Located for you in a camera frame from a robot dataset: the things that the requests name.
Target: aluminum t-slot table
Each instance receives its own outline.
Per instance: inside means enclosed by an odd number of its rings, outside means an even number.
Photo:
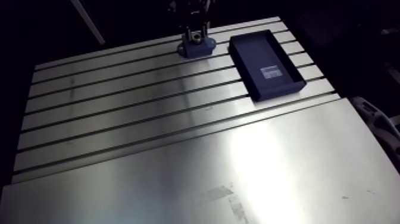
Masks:
[[[254,103],[227,52],[270,29],[307,80]],[[36,66],[1,223],[399,223],[400,178],[278,17]]]

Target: dark blue box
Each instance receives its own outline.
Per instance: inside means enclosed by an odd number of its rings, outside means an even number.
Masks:
[[[254,101],[292,94],[306,84],[269,30],[232,36],[229,52]]]

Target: white label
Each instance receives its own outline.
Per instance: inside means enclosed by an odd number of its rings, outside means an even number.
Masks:
[[[265,79],[272,79],[283,75],[278,66],[264,67],[260,70]]]

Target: dark background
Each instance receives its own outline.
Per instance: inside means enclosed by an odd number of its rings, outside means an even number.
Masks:
[[[10,182],[35,64],[180,33],[168,1],[81,0],[106,40],[100,46],[70,1],[4,1],[0,7],[2,144],[0,185]],[[400,114],[400,4],[394,0],[217,0],[211,26],[280,16],[342,97],[361,95],[389,117]]]

